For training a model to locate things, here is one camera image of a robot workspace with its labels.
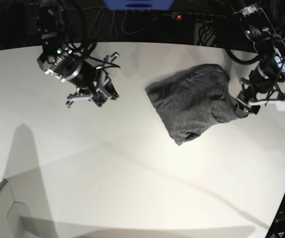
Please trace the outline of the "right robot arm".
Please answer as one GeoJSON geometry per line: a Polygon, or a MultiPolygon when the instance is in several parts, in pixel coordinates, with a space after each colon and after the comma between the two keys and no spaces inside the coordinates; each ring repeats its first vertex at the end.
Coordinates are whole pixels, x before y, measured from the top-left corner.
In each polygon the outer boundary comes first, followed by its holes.
{"type": "Polygon", "coordinates": [[[66,107],[80,100],[93,102],[101,107],[107,100],[116,100],[116,92],[109,68],[119,68],[114,61],[118,53],[106,55],[103,59],[91,56],[97,42],[86,38],[85,17],[76,1],[71,1],[80,13],[81,43],[76,46],[70,39],[71,28],[66,9],[61,0],[41,0],[36,19],[40,34],[42,53],[37,58],[39,68],[60,82],[69,82],[76,87],[67,96],[66,107]]]}

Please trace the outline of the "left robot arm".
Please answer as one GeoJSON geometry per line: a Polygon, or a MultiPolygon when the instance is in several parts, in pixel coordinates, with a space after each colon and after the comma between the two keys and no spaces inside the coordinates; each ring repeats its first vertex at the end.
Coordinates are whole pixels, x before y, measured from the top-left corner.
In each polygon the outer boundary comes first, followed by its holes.
{"type": "Polygon", "coordinates": [[[227,55],[241,65],[257,66],[249,78],[241,78],[241,91],[234,100],[234,113],[240,117],[257,114],[262,105],[275,104],[285,111],[285,93],[279,83],[285,82],[285,39],[273,26],[259,0],[229,0],[233,15],[239,17],[246,38],[257,55],[251,60],[237,58],[230,49],[227,55]]]}

